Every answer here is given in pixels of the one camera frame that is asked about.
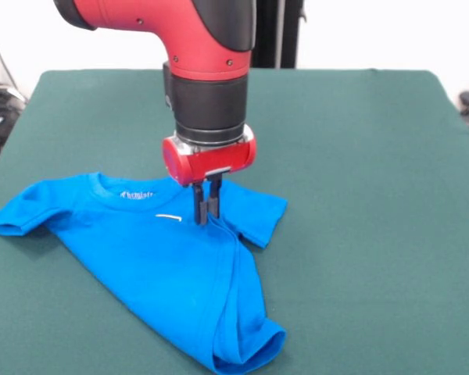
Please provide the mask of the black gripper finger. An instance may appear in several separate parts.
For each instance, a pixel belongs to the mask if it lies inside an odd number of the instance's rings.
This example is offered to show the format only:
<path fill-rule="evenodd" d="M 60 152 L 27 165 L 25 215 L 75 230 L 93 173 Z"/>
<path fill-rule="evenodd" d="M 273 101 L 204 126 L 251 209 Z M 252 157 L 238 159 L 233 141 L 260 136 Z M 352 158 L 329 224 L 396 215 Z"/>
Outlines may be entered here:
<path fill-rule="evenodd" d="M 220 218 L 220 189 L 223 177 L 221 173 L 209 177 L 209 213 L 216 219 Z"/>
<path fill-rule="evenodd" d="M 193 190 L 193 206 L 195 214 L 195 223 L 197 225 L 205 225 L 208 221 L 208 202 L 205 200 L 202 183 L 194 183 Z"/>

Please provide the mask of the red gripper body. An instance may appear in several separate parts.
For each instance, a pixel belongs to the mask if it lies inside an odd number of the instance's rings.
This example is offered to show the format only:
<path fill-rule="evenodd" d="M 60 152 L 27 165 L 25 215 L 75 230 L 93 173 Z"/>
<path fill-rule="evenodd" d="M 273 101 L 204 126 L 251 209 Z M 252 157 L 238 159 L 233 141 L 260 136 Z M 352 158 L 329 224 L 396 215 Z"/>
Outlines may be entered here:
<path fill-rule="evenodd" d="M 211 176 L 248 168 L 256 158 L 257 143 L 249 125 L 235 143 L 200 146 L 182 141 L 176 134 L 162 143 L 163 159 L 169 175 L 182 186 L 202 182 Z"/>

